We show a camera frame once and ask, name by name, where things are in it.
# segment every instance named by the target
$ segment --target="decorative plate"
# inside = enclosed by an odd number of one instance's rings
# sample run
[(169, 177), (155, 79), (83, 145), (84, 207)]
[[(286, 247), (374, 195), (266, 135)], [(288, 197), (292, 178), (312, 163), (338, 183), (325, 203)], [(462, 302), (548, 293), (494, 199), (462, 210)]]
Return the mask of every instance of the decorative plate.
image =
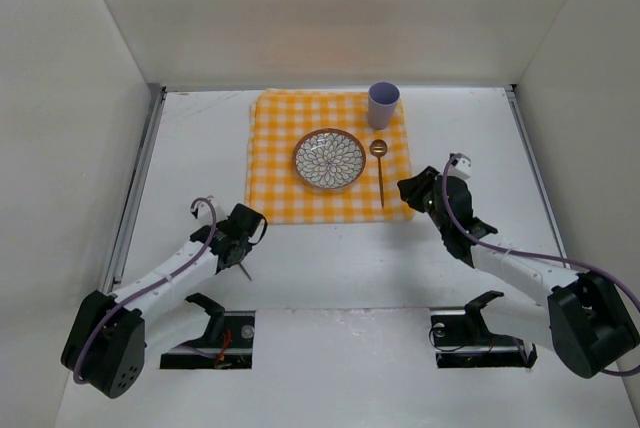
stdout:
[(293, 150), (293, 164), (304, 181), (321, 189), (343, 188), (364, 171), (362, 144), (351, 134), (323, 128), (302, 137)]

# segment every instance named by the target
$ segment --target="cable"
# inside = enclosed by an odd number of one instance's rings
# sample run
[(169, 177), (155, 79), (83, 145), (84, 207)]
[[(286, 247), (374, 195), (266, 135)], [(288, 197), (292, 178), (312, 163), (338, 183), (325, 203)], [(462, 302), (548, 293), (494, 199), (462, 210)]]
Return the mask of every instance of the cable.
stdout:
[[(167, 278), (175, 278), (180, 273), (182, 273), (187, 268), (189, 268), (191, 265), (193, 265), (196, 261), (198, 261), (198, 259), (207, 251), (207, 249), (209, 248), (209, 245), (211, 244), (211, 241), (213, 240), (213, 235), (215, 234), (216, 225), (217, 225), (216, 210), (213, 208), (213, 204), (207, 198), (196, 198), (191, 203), (192, 212), (195, 211), (196, 205), (198, 203), (206, 204), (209, 210), (211, 211), (211, 216), (213, 217), (213, 221), (211, 223), (211, 230), (209, 231), (209, 236), (207, 236), (207, 240), (202, 245), (202, 248), (200, 248), (200, 250), (198, 250), (198, 252), (193, 257), (191, 257), (186, 263), (176, 268), (176, 270), (171, 273), (170, 277), (167, 277)], [(124, 300), (122, 300), (120, 303), (118, 303), (116, 306), (114, 306), (111, 310), (109, 310), (107, 314), (104, 315), (104, 317), (102, 317), (102, 319), (98, 322), (98, 324), (95, 326), (95, 328), (87, 338), (87, 341), (85, 341), (84, 346), (82, 347), (82, 350), (80, 350), (80, 354), (78, 355), (76, 364), (73, 367), (73, 381), (75, 381), (79, 385), (84, 385), (87, 383), (85, 380), (82, 379), (82, 375), (81, 375), (82, 366), (84, 365), (87, 354), (89, 353), (89, 348), (91, 348), (91, 345), (96, 340), (96, 338), (98, 337), (102, 329), (105, 327), (105, 325), (109, 322), (109, 320), (111, 320), (111, 318), (113, 318), (116, 315), (116, 313), (118, 313), (127, 303), (131, 303), (133, 300), (140, 298), (143, 295), (146, 295), (150, 291), (155, 290), (156, 288), (164, 285), (165, 283), (168, 283), (169, 280), (167, 278), (162, 278), (161, 280), (156, 281), (155, 283), (152, 283), (146, 288), (142, 288), (140, 291), (136, 291), (135, 293), (132, 293), (131, 295), (127, 296)]]
[(429, 343), (431, 343), (431, 346), (433, 346), (436, 350), (440, 351), (441, 353), (453, 353), (453, 352), (456, 352), (458, 350), (461, 350), (462, 348), (466, 348), (466, 346), (467, 346), (467, 345), (462, 345), (462, 346), (459, 346), (457, 348), (453, 348), (452, 350), (443, 350), (442, 348), (439, 348), (439, 347), (436, 346), (436, 344), (433, 341), (433, 338), (432, 338), (431, 335), (433, 335), (433, 328), (431, 328), (429, 330)]
[(222, 348), (220, 349), (220, 353), (218, 354), (216, 361), (213, 363), (214, 368), (218, 366), (218, 363), (220, 363), (220, 360), (222, 360), (222, 357), (224, 356), (224, 352), (227, 350), (227, 348), (229, 348), (229, 345), (231, 344), (231, 330), (229, 328), (227, 328), (227, 332), (223, 335), (223, 338), (224, 342), (222, 343)]
[(210, 358), (212, 360), (216, 360), (214, 362), (214, 366), (216, 364), (218, 364), (218, 362), (220, 361), (220, 358), (222, 356), (222, 354), (225, 352), (225, 350), (227, 348), (229, 348), (229, 345), (231, 344), (231, 331), (229, 329), (227, 329), (227, 331), (225, 333), (222, 334), (222, 346), (220, 348), (220, 352), (219, 353), (208, 353), (206, 351), (202, 351), (199, 350), (198, 348), (194, 348), (193, 346), (190, 345), (180, 345), (180, 348), (184, 349), (184, 350), (188, 350), (198, 356), (202, 356), (204, 358)]
[(491, 353), (493, 351), (493, 348), (496, 346), (496, 337), (492, 337), (491, 338), (491, 346), (489, 347), (489, 349), (487, 351), (485, 351), (484, 353), (482, 353), (480, 356), (484, 356), (484, 355), (488, 355), (489, 353)]
[[(501, 246), (485, 243), (482, 240), (479, 240), (475, 236), (468, 233), (464, 229), (464, 227), (460, 224), (460, 222), (455, 217), (455, 215), (453, 214), (453, 210), (451, 209), (451, 204), (449, 203), (449, 195), (447, 194), (447, 178), (449, 176), (449, 169), (451, 168), (452, 163), (456, 160), (459, 160), (460, 158), (468, 159), (462, 153), (456, 153), (455, 155), (451, 155), (451, 157), (449, 158), (449, 161), (447, 161), (447, 164), (444, 167), (444, 170), (442, 172), (442, 198), (444, 202), (444, 207), (447, 210), (449, 218), (451, 218), (451, 222), (460, 231), (460, 233), (462, 233), (469, 241), (471, 241), (476, 245), (483, 246), (485, 248), (488, 248), (489, 250), (497, 251), (499, 253), (509, 252), (510, 255), (520, 256), (522, 258), (537, 258), (539, 260), (557, 261), (560, 263), (567, 263), (574, 267), (579, 266), (580, 268), (593, 271), (597, 275), (600, 275), (602, 278), (616, 285), (625, 295), (627, 295), (627, 297), (633, 303), (633, 306), (635, 306), (636, 309), (640, 312), (640, 299), (638, 299), (638, 297), (633, 293), (633, 291), (631, 291), (631, 289), (627, 285), (625, 285), (621, 280), (619, 280), (616, 276), (612, 275), (611, 273), (606, 272), (602, 268), (598, 268), (597, 266), (594, 266), (590, 263), (586, 263), (584, 261), (574, 260), (571, 258), (564, 258), (562, 256), (545, 255), (543, 253), (533, 253), (530, 251), (510, 250), (507, 248), (503, 248)], [(620, 377), (633, 376), (640, 373), (640, 364), (638, 364), (638, 366), (636, 366), (631, 370), (626, 370), (626, 371), (602, 370), (602, 373), (605, 373), (611, 376), (620, 376)]]
[(520, 356), (522, 357), (522, 361), (526, 365), (529, 362), (529, 360), (527, 357), (527, 349), (524, 346), (524, 341), (522, 341), (519, 338), (516, 338), (515, 336), (512, 336), (511, 338), (513, 338), (513, 341), (515, 341), (516, 346), (518, 347), (518, 351), (520, 352)]

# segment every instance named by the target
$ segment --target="red wire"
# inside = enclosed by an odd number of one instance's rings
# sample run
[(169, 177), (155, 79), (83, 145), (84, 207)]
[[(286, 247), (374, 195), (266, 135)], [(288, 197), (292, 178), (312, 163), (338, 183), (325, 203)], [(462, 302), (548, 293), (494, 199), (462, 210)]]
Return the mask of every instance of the red wire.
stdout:
[(224, 352), (226, 351), (227, 348), (229, 348), (229, 345), (231, 344), (231, 330), (229, 328), (227, 328), (227, 332), (222, 334), (222, 348), (220, 349), (220, 353), (218, 354), (218, 357), (216, 358), (216, 361), (213, 363), (213, 367), (217, 367), (218, 363), (220, 363), (220, 360), (222, 359)]

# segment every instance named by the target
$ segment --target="white table surface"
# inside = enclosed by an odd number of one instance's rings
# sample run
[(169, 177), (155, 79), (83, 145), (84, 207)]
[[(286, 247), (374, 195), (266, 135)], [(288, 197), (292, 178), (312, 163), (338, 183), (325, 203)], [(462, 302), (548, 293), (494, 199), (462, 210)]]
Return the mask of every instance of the white table surface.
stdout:
[[(413, 173), (427, 165), (442, 169), (449, 152), (468, 154), (476, 214), (525, 249), (557, 253), (504, 90), (401, 90)], [(249, 106), (259, 94), (167, 96), (125, 283), (171, 256), (195, 231), (188, 209), (195, 197), (212, 194), (227, 213), (243, 202)], [(400, 223), (270, 225), (244, 265), (253, 283), (231, 269), (201, 291), (227, 309), (450, 306), (491, 289), (521, 296), (453, 259), (429, 217), (419, 213)]]
[[(557, 253), (504, 90), (401, 92), (413, 173), (441, 169), (450, 151), (468, 154), (476, 214), (522, 248)], [(198, 227), (193, 198), (213, 194), (227, 211), (243, 201), (249, 105), (259, 93), (168, 95), (125, 283)], [(115, 401), (70, 381), (58, 428), (637, 426), (619, 379), (582, 380), (544, 349), (530, 372), (437, 370), (420, 307), (462, 305), (490, 289), (523, 295), (454, 260), (426, 215), (270, 226), (245, 264), (253, 282), (231, 269), (200, 291), (230, 310), (258, 309), (252, 370), (147, 365)], [(407, 308), (335, 310), (387, 307)]]
[(56, 428), (631, 428), (620, 380), (583, 380), (540, 350), (533, 370), (439, 370), (425, 309), (263, 310), (253, 368), (146, 366), (117, 400), (70, 382)]

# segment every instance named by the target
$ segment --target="white enclosure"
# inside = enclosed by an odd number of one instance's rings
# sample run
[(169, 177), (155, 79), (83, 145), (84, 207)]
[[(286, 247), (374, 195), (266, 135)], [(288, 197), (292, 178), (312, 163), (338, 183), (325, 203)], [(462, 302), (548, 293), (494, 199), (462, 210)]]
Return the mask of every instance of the white enclosure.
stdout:
[[(55, 423), (59, 355), (112, 253), (147, 83), (518, 84), (569, 254), (640, 291), (639, 3), (0, 0), (0, 425)], [(626, 384), (637, 410), (640, 381)]]
[[(474, 160), (470, 186), (476, 213), (518, 246), (557, 254), (554, 232), (505, 90), (400, 85), (400, 91), (412, 171), (442, 164), (445, 147), (454, 144)], [(196, 229), (198, 224), (187, 210), (189, 200), (214, 193), (227, 213), (238, 201), (238, 194), (245, 191), (248, 107), (259, 95), (259, 90), (167, 95), (124, 271), (125, 284), (169, 258)], [(394, 189), (388, 196), (396, 193)], [(462, 306), (489, 290), (503, 292), (511, 303), (533, 301), (453, 259), (428, 216), (416, 214), (411, 221), (397, 223), (271, 224), (243, 265), (253, 281), (231, 268), (198, 285), (198, 291), (230, 310), (257, 310), (255, 363), (250, 374), (172, 376), (158, 370), (157, 360), (146, 360), (140, 382), (115, 402), (69, 383), (57, 428), (84, 425), (93, 413), (112, 410), (122, 413), (118, 423), (138, 427), (204, 420), (212, 411), (245, 427), (297, 425), (293, 420), (318, 410), (327, 416), (313, 417), (308, 426), (377, 426), (381, 419), (394, 418), (403, 420), (400, 426), (419, 426), (430, 419), (451, 427), (472, 423), (492, 427), (503, 422), (507, 412), (492, 409), (493, 397), (476, 396), (478, 405), (473, 409), (451, 414), (452, 403), (470, 396), (461, 393), (477, 390), (476, 384), (487, 375), (480, 373), (483, 370), (435, 368), (433, 351), (424, 343), (429, 328), (424, 307)], [(389, 330), (383, 321), (386, 315), (369, 313), (372, 308), (395, 308), (393, 321), (386, 325)], [(309, 309), (319, 311), (307, 313)], [(280, 326), (285, 320), (309, 324), (305, 330), (287, 330), (294, 338), (297, 331), (300, 342), (290, 343), (286, 352), (280, 347)], [(619, 379), (601, 375), (582, 380), (561, 368), (544, 348), (539, 350), (533, 370), (507, 368), (491, 377), (496, 388), (490, 391), (496, 391), (495, 399), (504, 405), (516, 407), (518, 426), (554, 424), (551, 420), (563, 425), (571, 420), (599, 428), (602, 420), (612, 417), (618, 426), (635, 425)], [(354, 364), (354, 358), (361, 361)], [(373, 360), (386, 360), (388, 368)], [(385, 373), (393, 371), (394, 363), (398, 369), (404, 364), (402, 376)], [(389, 384), (371, 389), (372, 379), (377, 378)], [(389, 392), (397, 395), (390, 397)], [(215, 401), (210, 400), (211, 393), (216, 393)], [(354, 398), (352, 393), (360, 395)], [(169, 401), (182, 397), (191, 402), (174, 405)], [(382, 397), (388, 398), (387, 403), (380, 404)], [(542, 402), (533, 401), (544, 397), (556, 403), (556, 407), (544, 404), (548, 423), (539, 415)], [(579, 410), (559, 409), (574, 403), (574, 397), (582, 400)], [(529, 402), (519, 404), (522, 398)], [(408, 404), (400, 401), (411, 399), (414, 402)], [(115, 416), (102, 421), (111, 424)]]

